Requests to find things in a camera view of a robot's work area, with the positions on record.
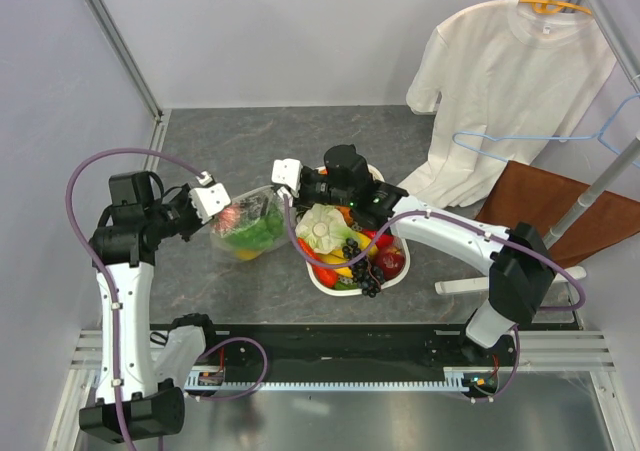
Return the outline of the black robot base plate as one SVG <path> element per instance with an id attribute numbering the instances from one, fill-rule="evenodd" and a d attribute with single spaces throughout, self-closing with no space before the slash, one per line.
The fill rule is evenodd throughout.
<path id="1" fill-rule="evenodd" d="M 459 325 L 227 324 L 207 336 L 222 348 L 192 370 L 230 370 L 255 387 L 264 378 L 435 379 L 454 371 L 464 374 L 469 390 L 452 393 L 483 397 L 519 357 L 513 333 L 484 350 L 464 341 Z"/>

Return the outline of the yellow toy lemon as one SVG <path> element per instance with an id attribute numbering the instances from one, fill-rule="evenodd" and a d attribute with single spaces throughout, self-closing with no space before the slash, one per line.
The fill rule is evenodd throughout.
<path id="1" fill-rule="evenodd" d="M 234 256 L 240 261 L 251 261 L 263 254 L 262 251 L 252 249 L 236 249 Z"/>

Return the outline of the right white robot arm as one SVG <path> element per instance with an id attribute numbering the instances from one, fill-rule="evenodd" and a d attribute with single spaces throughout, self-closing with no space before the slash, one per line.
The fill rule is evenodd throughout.
<path id="1" fill-rule="evenodd" d="M 346 207 L 363 228 L 429 246 L 487 276 L 488 297 L 457 342 L 460 357 L 469 364 L 483 363 L 504 334 L 532 322 L 556 276 L 533 226 L 520 223 L 508 229 L 432 207 L 375 178 L 352 145 L 331 147 L 323 169 L 294 159 L 279 161 L 272 180 L 288 189 L 296 206 Z"/>

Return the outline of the pink toy peach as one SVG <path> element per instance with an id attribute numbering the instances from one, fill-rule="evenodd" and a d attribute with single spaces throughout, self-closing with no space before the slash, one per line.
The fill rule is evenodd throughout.
<path id="1" fill-rule="evenodd" d="M 239 204 L 232 204 L 216 215 L 213 229 L 218 235 L 226 235 L 239 227 L 242 216 L 242 207 Z"/>

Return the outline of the clear dotted zip top bag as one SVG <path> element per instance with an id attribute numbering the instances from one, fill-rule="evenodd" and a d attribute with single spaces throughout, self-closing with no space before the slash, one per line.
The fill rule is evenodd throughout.
<path id="1" fill-rule="evenodd" d="M 213 258 L 221 263 L 251 261 L 287 239 L 283 203 L 272 186 L 232 199 L 210 223 Z"/>

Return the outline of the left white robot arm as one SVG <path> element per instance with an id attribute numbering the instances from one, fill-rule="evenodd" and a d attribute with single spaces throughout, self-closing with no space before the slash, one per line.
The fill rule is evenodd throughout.
<path id="1" fill-rule="evenodd" d="M 101 373 L 96 402 L 79 412 L 82 431 L 107 443 L 161 438 L 181 431 L 184 387 L 193 366 L 219 353 L 203 314 L 176 319 L 158 356 L 150 341 L 150 292 L 155 254 L 163 240 L 184 241 L 230 205 L 225 187 L 209 174 L 164 201 L 151 171 L 109 179 L 111 204 L 94 231 L 92 250 L 103 311 Z"/>

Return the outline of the green toy lettuce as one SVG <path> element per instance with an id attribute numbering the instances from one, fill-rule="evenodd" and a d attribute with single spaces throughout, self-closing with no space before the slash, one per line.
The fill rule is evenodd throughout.
<path id="1" fill-rule="evenodd" d="M 284 218 L 280 209 L 269 205 L 265 210 L 242 208 L 241 224 L 234 231 L 220 235 L 235 249 L 266 251 L 272 248 L 284 233 Z"/>

